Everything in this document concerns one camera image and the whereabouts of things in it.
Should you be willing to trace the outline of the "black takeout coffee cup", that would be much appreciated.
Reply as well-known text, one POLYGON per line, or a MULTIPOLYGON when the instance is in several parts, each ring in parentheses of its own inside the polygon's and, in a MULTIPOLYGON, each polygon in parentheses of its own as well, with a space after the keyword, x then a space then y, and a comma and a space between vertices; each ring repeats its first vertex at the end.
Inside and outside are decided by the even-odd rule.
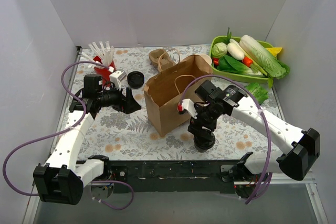
POLYGON ((212 132, 204 133, 199 136, 194 135, 194 146, 200 152, 204 153, 211 149, 215 144, 215 135, 212 132))

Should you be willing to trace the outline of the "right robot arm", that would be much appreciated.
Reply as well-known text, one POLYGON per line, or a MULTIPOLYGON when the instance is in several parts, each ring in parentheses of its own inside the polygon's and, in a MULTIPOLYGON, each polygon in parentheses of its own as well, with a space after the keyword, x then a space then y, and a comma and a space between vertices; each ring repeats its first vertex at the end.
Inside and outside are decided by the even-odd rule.
POLYGON ((271 138, 279 150, 271 154, 246 153, 233 167, 224 168, 227 181, 251 180, 262 172, 283 173, 301 181, 320 155, 320 134, 313 128, 303 130, 264 110, 242 89, 229 85, 222 90, 209 80, 203 82, 195 93, 201 99, 182 100, 179 112, 191 116, 188 131, 194 136, 199 152, 214 146, 217 119, 228 115, 251 126, 271 138))

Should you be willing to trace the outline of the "brown paper bag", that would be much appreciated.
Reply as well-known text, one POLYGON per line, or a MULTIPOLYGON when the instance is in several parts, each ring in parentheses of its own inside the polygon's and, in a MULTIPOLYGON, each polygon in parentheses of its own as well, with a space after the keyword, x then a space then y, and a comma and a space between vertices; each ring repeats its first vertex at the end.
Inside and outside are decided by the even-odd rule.
POLYGON ((161 137, 190 119, 189 114, 179 114, 177 109, 187 85, 212 73, 212 67, 201 56, 190 55, 146 82, 144 97, 148 120, 161 137))

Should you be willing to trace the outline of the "small bok choy toy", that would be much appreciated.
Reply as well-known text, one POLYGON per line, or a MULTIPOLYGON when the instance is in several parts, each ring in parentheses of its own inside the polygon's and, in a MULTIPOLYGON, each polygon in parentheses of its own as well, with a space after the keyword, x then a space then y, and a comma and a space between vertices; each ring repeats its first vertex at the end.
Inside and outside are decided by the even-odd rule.
POLYGON ((259 105, 262 105, 268 99, 268 91, 259 83, 250 83, 245 88, 256 98, 259 105))

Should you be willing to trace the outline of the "white paper cup stack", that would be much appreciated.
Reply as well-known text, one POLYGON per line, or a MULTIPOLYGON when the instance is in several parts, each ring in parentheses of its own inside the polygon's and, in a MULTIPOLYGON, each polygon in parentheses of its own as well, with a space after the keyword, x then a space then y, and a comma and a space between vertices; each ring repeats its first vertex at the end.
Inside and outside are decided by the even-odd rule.
POLYGON ((212 65, 212 59, 209 55, 206 54, 199 54, 210 66, 212 65))

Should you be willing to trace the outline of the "floral patterned table mat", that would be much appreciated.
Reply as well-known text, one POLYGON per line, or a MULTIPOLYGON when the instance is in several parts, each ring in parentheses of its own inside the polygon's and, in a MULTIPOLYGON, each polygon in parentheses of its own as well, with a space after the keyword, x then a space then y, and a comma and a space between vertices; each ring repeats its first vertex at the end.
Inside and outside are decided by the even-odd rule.
MULTIPOLYGON (((158 73, 149 60, 149 53, 155 49, 168 51, 172 47, 116 48, 115 65, 126 73, 140 71, 147 81, 158 73)), ((217 120, 216 143, 205 153, 194 147, 193 135, 187 131, 189 120, 161 137, 148 120, 143 87, 132 93, 142 109, 129 115, 101 109, 86 133, 77 160, 84 161, 91 155, 123 161, 240 159, 247 152, 267 151, 266 137, 227 115, 217 120)))

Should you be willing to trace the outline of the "black plastic cup lids stack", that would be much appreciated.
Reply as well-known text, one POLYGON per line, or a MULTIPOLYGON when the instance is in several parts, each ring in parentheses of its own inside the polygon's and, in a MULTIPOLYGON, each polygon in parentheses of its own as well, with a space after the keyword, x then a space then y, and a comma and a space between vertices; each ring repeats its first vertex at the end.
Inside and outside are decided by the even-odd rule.
POLYGON ((139 71, 132 71, 127 75, 127 83, 133 89, 141 88, 144 84, 144 74, 139 71))

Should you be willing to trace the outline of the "aluminium frame rail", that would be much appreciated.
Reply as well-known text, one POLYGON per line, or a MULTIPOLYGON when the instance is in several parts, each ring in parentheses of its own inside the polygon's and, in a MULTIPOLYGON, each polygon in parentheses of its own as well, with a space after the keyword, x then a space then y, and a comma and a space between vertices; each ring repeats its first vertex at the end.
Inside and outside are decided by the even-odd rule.
POLYGON ((136 193, 218 192, 251 203, 261 197, 271 183, 300 183, 312 187, 311 175, 288 177, 268 170, 252 173, 244 160, 111 161, 106 156, 90 156, 68 165, 38 165, 33 172, 36 195, 43 202, 76 205, 84 189, 91 186, 93 199, 106 204, 111 195, 136 193))

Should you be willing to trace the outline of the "green vegetable tray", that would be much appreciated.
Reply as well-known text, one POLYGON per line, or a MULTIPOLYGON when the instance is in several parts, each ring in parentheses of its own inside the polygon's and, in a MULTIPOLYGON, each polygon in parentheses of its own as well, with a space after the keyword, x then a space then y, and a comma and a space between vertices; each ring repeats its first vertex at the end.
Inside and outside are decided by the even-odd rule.
MULTIPOLYGON (((209 50, 210 57, 212 57, 211 50, 213 46, 218 42, 224 42, 225 39, 226 39, 226 36, 217 36, 213 39, 210 50, 209 50)), ((211 67, 213 68, 214 74, 224 76, 226 78, 229 78, 237 82, 267 84, 269 80, 269 78, 265 76, 252 76, 252 75, 244 75, 244 74, 236 74, 236 73, 231 73, 231 72, 226 72, 226 71, 220 71, 216 68, 213 62, 212 62, 211 67)))

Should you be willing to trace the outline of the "brown pulp cup carrier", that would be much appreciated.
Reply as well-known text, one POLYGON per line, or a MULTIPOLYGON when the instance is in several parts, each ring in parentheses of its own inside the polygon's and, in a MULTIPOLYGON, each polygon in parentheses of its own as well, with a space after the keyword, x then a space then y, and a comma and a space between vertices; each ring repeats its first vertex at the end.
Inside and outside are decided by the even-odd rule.
POLYGON ((158 72, 162 72, 176 65, 169 53, 165 49, 156 49, 149 52, 149 60, 157 67, 158 72))

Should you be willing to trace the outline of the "orange carrot toy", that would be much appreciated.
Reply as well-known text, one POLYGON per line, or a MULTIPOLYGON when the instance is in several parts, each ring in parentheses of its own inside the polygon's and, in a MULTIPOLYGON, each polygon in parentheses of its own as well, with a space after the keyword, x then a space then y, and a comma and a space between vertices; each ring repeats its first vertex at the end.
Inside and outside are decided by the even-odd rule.
POLYGON ((244 59, 242 60, 243 64, 246 65, 247 67, 250 67, 254 62, 248 58, 248 57, 244 57, 244 59))

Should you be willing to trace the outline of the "white radish toy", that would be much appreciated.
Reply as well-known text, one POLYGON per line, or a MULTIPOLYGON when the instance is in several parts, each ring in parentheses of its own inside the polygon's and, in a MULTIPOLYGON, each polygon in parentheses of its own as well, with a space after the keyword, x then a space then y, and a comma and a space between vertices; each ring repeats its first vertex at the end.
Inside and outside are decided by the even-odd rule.
POLYGON ((238 42, 233 39, 229 40, 229 43, 227 45, 227 51, 234 59, 238 61, 242 61, 245 57, 245 54, 241 47, 238 45, 238 42))

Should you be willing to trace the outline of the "napa cabbage toy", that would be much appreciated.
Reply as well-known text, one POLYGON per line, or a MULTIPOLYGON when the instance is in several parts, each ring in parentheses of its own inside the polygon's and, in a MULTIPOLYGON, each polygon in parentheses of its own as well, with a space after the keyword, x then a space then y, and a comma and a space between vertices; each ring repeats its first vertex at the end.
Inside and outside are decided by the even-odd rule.
POLYGON ((275 58, 265 47, 253 39, 253 37, 243 35, 239 44, 270 77, 282 79, 290 72, 290 68, 286 64, 275 58))

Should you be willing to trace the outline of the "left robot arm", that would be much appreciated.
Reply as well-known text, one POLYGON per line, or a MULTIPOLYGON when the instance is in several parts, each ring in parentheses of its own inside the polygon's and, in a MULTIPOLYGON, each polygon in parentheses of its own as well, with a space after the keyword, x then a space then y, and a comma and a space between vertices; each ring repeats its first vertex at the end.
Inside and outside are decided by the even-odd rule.
POLYGON ((112 177, 106 156, 91 156, 81 165, 76 163, 86 133, 102 108, 111 107, 124 114, 141 109, 131 88, 122 92, 121 80, 125 77, 123 71, 112 73, 111 86, 107 89, 101 75, 85 75, 83 88, 75 94, 69 107, 67 132, 60 137, 46 163, 33 172, 41 201, 76 205, 89 183, 96 179, 106 182, 112 177))

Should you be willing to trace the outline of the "white wrapped straws bundle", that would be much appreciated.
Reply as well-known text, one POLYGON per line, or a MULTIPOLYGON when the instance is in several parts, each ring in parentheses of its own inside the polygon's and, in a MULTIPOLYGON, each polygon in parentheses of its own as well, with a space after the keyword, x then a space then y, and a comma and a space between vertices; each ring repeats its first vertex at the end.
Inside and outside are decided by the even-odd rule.
POLYGON ((94 52, 95 56, 98 57, 98 60, 94 60, 91 56, 86 53, 82 53, 82 56, 91 62, 98 62, 101 65, 109 66, 113 68, 113 71, 116 69, 114 65, 114 47, 110 45, 108 41, 103 43, 102 41, 99 42, 97 45, 96 42, 90 43, 88 46, 94 52))

